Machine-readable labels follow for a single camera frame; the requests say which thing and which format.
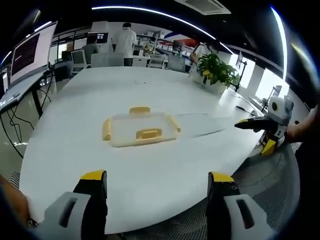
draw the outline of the air conditioner vent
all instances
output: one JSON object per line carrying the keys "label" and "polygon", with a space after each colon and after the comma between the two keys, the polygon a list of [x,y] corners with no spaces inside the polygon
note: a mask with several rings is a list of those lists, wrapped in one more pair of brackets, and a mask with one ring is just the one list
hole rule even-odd
{"label": "air conditioner vent", "polygon": [[217,0],[175,0],[203,15],[231,14],[231,12]]}

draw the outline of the potted plant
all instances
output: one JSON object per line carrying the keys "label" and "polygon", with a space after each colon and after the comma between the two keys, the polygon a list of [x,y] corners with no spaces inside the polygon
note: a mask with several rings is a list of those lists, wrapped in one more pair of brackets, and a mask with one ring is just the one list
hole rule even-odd
{"label": "potted plant", "polygon": [[231,84],[237,85],[240,81],[237,71],[221,61],[215,53],[200,57],[198,70],[204,84],[209,80],[208,88],[214,94],[221,95]]}

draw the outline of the ceiling light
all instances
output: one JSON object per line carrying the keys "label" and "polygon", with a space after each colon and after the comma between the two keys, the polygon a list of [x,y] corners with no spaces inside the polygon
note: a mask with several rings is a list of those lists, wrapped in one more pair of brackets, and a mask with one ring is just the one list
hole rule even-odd
{"label": "ceiling light", "polygon": [[[209,36],[210,38],[216,40],[216,38],[212,35],[210,35],[209,33],[207,33],[206,31],[204,31],[203,29],[201,29],[200,27],[197,27],[196,25],[193,25],[192,23],[190,22],[187,22],[181,18],[178,18],[176,16],[172,16],[172,15],[169,15],[169,14],[166,14],[166,13],[163,13],[163,12],[160,12],[160,11],[155,11],[155,10],[151,10],[151,9],[147,9],[147,8],[142,8],[142,7],[135,7],[135,6],[95,6],[95,7],[92,7],[92,10],[100,10],[100,9],[131,9],[131,10],[140,10],[140,11],[145,11],[145,12],[149,12],[149,13],[154,13],[154,14],[159,14],[159,15],[163,15],[163,16],[166,16],[166,17],[169,17],[169,18],[172,18],[174,20],[177,20],[177,21],[180,21],[184,24],[187,24],[197,30],[199,30],[200,32],[206,34],[207,36]],[[224,45],[223,43],[220,42],[220,44],[225,47],[231,54],[234,54],[226,45]]]}
{"label": "ceiling light", "polygon": [[274,10],[272,7],[271,7],[271,10],[274,14],[276,23],[278,24],[278,28],[280,31],[282,50],[283,50],[283,77],[282,77],[282,79],[284,81],[286,81],[287,67],[288,67],[288,50],[287,50],[287,39],[286,39],[286,34],[285,34],[285,28],[284,28],[284,25],[281,21],[279,14],[276,12],[276,10]]}
{"label": "ceiling light", "polygon": [[2,60],[0,66],[4,63],[4,61],[6,60],[6,58],[7,58],[11,53],[12,53],[12,51],[10,51],[10,52],[4,57],[4,59]]}
{"label": "ceiling light", "polygon": [[40,27],[36,28],[36,29],[34,30],[34,32],[39,31],[40,29],[43,29],[45,26],[48,26],[48,25],[51,24],[51,23],[52,23],[52,21],[46,22],[45,24],[43,24],[43,25],[41,25]]}

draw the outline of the monitor screen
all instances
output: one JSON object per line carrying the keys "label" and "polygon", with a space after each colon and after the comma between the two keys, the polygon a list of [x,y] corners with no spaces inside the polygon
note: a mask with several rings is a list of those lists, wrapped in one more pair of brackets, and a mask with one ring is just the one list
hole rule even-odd
{"label": "monitor screen", "polygon": [[13,50],[10,84],[33,70],[48,65],[52,37],[57,23],[35,32]]}
{"label": "monitor screen", "polygon": [[94,36],[97,44],[106,44],[108,42],[108,32],[89,32],[88,38]]}

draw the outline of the green leaves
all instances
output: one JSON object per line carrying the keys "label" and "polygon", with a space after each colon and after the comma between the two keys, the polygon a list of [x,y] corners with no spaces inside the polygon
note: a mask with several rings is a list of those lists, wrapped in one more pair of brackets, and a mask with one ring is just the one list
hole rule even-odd
{"label": "green leaves", "polygon": [[199,62],[198,69],[207,80],[210,80],[211,85],[220,81],[229,87],[231,84],[237,85],[240,81],[239,74],[236,74],[236,70],[221,61],[218,55],[214,53],[203,55],[199,58]]}

